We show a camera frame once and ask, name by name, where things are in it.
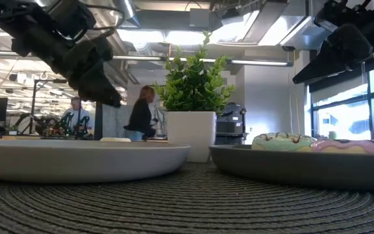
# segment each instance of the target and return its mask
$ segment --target donut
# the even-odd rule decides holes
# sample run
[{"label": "donut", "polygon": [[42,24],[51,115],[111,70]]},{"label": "donut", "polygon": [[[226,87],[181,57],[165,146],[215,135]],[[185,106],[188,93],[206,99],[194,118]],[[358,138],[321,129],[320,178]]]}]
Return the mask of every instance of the donut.
[{"label": "donut", "polygon": [[313,142],[311,148],[322,153],[374,154],[374,140],[319,140]]},{"label": "donut", "polygon": [[316,141],[311,136],[291,133],[266,133],[253,139],[252,150],[273,151],[312,151],[311,143]]}]

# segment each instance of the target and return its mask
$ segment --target ceiling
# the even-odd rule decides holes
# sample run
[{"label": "ceiling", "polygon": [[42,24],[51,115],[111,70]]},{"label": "ceiling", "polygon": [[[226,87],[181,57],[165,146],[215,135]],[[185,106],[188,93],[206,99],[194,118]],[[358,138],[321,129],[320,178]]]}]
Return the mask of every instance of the ceiling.
[{"label": "ceiling", "polygon": [[[35,1],[44,5],[54,0]],[[84,2],[99,4],[96,0],[84,0]],[[130,2],[130,0],[104,0],[102,5],[116,6],[123,2]],[[282,4],[268,6],[263,5],[262,2]],[[301,24],[307,21],[307,16],[313,14],[313,10],[306,11],[306,3],[309,3],[310,6],[315,4],[309,0],[292,0],[284,5],[285,2],[286,0],[133,0],[136,13],[132,21],[128,19],[118,29],[118,33],[108,40],[115,55],[164,56],[169,53],[169,47],[163,46],[161,44],[163,41],[173,44],[171,55],[174,54],[177,44],[182,49],[182,56],[193,55],[199,49],[198,45],[201,43],[203,35],[201,34],[202,27],[191,26],[194,19],[190,16],[190,11],[193,12],[200,8],[211,9],[207,30],[212,28],[213,36],[207,47],[208,58],[214,59],[221,55],[228,55],[231,58],[242,60],[290,61],[292,56],[279,45],[293,31],[305,30]],[[234,7],[238,9],[240,15],[223,19],[227,14],[227,9]],[[264,13],[264,7],[265,9],[270,7],[270,11],[266,10],[267,13]],[[98,27],[114,24],[115,18],[109,10],[91,9],[91,11],[97,20]],[[141,27],[128,26],[133,26],[134,21],[138,21]],[[269,27],[255,26],[264,22],[270,24]],[[86,35],[86,38],[93,38],[98,34],[91,32]],[[301,41],[300,34],[302,33],[296,33],[285,45],[297,45],[297,42]],[[305,38],[302,40],[306,41],[307,34],[302,36]],[[11,37],[0,30],[0,51],[10,51],[10,46]],[[297,49],[310,49],[310,45],[301,44],[301,47],[297,47]],[[226,69],[230,71],[231,75],[236,75],[241,67],[242,65],[228,65]],[[26,77],[27,82],[20,83],[6,79],[10,70],[12,70],[11,73],[19,74],[21,82]],[[19,58],[16,61],[16,57],[13,56],[0,57],[0,96],[10,98],[13,111],[30,111],[34,86],[32,80],[39,79],[42,74],[46,74],[48,79],[63,79],[38,59]],[[105,75],[124,97],[127,85],[163,83],[166,74],[167,71],[162,62],[113,60],[105,63]],[[70,97],[77,95],[67,84],[39,83],[38,86],[40,89],[36,93],[36,109],[42,114],[48,112],[61,114],[69,108]]]}]

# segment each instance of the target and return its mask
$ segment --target gray bowl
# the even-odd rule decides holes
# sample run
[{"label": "gray bowl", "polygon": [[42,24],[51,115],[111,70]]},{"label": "gray bowl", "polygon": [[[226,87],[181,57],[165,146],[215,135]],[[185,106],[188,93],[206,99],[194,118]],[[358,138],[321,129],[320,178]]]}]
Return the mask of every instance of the gray bowl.
[{"label": "gray bowl", "polygon": [[180,168],[190,147],[144,142],[0,140],[0,179],[95,183],[161,176]]},{"label": "gray bowl", "polygon": [[211,146],[224,172],[259,181],[326,189],[374,190],[374,155],[251,150]]}]

